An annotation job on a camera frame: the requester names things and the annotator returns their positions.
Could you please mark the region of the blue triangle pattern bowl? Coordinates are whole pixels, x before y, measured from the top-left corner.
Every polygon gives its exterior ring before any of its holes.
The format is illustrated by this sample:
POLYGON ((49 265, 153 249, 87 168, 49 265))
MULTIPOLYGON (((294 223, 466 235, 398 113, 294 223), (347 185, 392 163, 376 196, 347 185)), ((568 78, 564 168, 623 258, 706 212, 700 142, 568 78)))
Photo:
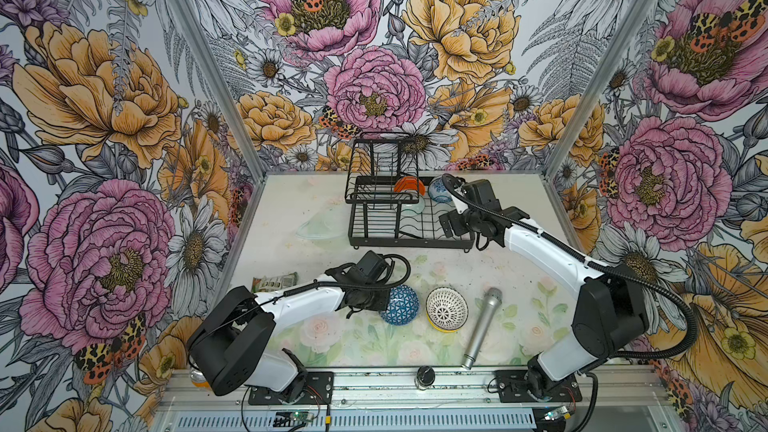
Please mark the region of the blue triangle pattern bowl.
POLYGON ((389 303, 379 316, 389 325, 405 326, 418 316, 419 311, 416 291, 408 285, 400 285, 390 290, 389 303))

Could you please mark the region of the blue floral ceramic bowl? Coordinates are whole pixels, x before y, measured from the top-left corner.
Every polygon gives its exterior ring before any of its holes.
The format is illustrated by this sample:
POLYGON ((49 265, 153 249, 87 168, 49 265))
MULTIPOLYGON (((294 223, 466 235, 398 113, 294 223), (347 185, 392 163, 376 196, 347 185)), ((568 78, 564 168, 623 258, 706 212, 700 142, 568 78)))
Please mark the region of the blue floral ceramic bowl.
POLYGON ((443 184, 441 177, 434 177, 431 179, 427 187, 427 193, 429 198, 435 203, 445 204, 453 201, 453 196, 443 184))

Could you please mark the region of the orange plastic bowl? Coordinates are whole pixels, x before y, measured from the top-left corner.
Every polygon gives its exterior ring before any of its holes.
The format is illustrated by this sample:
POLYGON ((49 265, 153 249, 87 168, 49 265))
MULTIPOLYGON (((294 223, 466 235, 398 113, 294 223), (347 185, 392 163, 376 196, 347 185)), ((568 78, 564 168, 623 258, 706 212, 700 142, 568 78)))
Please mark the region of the orange plastic bowl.
POLYGON ((427 188, 418 177, 403 176, 395 182, 393 191, 395 193, 415 192, 424 196, 427 193, 427 188))

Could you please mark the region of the white patterned yellow bowl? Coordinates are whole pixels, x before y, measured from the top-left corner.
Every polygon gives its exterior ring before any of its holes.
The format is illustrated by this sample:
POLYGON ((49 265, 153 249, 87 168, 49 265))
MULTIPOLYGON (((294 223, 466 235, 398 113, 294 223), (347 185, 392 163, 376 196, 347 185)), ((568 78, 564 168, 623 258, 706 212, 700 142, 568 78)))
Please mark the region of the white patterned yellow bowl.
POLYGON ((444 333, 458 331, 469 317, 467 301, 451 287, 433 289, 427 295, 425 310, 431 326, 444 333))

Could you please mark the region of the mint green ceramic bowl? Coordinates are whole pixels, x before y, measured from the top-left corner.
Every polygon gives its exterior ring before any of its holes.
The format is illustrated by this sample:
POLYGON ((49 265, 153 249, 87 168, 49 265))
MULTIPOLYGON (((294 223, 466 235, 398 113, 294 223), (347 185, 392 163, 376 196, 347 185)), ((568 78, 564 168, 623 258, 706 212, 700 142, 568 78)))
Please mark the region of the mint green ceramic bowl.
POLYGON ((421 215, 426 207, 423 196, 418 196, 413 203, 406 202, 401 205, 401 216, 405 218, 416 218, 421 215))

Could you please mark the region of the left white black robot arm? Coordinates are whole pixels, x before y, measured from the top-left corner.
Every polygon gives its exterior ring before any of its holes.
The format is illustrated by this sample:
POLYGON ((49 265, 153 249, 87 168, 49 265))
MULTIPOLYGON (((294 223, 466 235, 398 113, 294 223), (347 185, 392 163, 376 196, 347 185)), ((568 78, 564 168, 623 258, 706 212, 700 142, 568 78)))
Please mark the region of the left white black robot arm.
POLYGON ((245 386, 295 403, 309 389, 308 371, 288 349, 269 353, 272 336, 342 309, 351 315, 383 311, 390 291, 410 275, 411 265, 403 256, 368 251, 358 262, 332 267, 303 285, 262 293, 235 287, 188 339, 188 360, 216 396, 245 386))

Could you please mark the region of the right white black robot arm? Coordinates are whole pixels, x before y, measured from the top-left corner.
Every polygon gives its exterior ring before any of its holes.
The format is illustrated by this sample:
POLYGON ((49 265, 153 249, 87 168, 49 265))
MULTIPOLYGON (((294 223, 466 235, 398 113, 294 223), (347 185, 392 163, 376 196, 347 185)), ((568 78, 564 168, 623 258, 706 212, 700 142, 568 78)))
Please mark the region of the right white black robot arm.
POLYGON ((569 331, 528 362, 529 395, 548 398, 574 374, 608 362, 646 331, 643 286, 631 269, 584 255, 521 209, 502 208, 486 179, 467 182, 444 174, 441 182, 455 207, 440 217, 449 236, 471 232, 523 256, 576 300, 569 331))

